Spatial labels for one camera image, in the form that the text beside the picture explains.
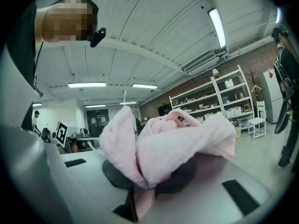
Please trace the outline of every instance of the black round pad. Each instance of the black round pad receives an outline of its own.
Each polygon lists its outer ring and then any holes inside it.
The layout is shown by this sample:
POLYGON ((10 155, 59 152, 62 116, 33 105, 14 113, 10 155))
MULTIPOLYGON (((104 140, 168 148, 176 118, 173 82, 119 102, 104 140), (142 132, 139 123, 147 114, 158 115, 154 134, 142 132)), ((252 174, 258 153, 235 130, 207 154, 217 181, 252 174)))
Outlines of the black round pad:
POLYGON ((104 161, 102 170, 113 186, 132 190, 134 183, 122 174, 121 171, 115 168, 108 160, 104 161))
POLYGON ((182 164, 175 170, 171 178, 156 186, 156 195, 162 193, 176 193, 183 190, 189 183, 192 182, 197 172, 196 163, 193 158, 182 164))

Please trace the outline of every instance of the white chair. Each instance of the white chair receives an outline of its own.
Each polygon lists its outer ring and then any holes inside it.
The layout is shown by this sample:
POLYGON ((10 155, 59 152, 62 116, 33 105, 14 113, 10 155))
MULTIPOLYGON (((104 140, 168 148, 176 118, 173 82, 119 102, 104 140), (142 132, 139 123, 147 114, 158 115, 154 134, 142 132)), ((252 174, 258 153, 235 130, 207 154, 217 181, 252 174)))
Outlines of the white chair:
POLYGON ((266 109, 265 109, 265 101, 256 102, 257 105, 257 117, 254 119, 248 120, 248 136, 250 136, 251 133, 253 133, 253 140, 255 140, 257 137, 260 136, 266 136, 266 109), (260 117, 260 112, 263 112, 263 118, 260 117), (264 133, 261 133, 260 124, 265 122, 265 130, 264 133))

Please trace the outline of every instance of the air conditioner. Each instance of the air conditioner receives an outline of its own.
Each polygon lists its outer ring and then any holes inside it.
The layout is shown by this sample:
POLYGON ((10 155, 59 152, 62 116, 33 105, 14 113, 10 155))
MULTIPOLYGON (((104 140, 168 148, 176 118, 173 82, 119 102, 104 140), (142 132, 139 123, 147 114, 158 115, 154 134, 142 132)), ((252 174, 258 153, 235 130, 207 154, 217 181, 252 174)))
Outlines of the air conditioner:
POLYGON ((195 76, 212 66, 216 65, 219 61, 219 57, 215 53, 211 52, 204 56, 199 56, 194 60, 190 61, 187 65, 183 67, 183 71, 190 76, 195 76))

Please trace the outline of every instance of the white refrigerator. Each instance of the white refrigerator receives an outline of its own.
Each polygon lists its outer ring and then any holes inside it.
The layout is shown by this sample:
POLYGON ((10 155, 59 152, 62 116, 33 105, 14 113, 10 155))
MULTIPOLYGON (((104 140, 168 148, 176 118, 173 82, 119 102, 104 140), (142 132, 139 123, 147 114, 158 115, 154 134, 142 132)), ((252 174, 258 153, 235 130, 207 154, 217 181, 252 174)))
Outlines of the white refrigerator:
POLYGON ((266 119, 274 124, 278 121, 283 103, 274 69, 264 72, 259 80, 265 100, 266 119))

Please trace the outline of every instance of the black earpiece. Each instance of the black earpiece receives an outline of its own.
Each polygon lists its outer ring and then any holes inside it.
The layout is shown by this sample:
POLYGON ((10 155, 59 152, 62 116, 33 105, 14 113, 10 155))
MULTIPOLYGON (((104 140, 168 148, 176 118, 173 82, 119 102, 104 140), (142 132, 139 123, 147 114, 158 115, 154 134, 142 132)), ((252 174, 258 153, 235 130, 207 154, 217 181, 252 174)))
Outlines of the black earpiece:
POLYGON ((102 41, 106 36, 106 28, 101 28, 96 31, 94 35, 92 35, 88 40, 90 41, 90 46, 95 47, 102 41))

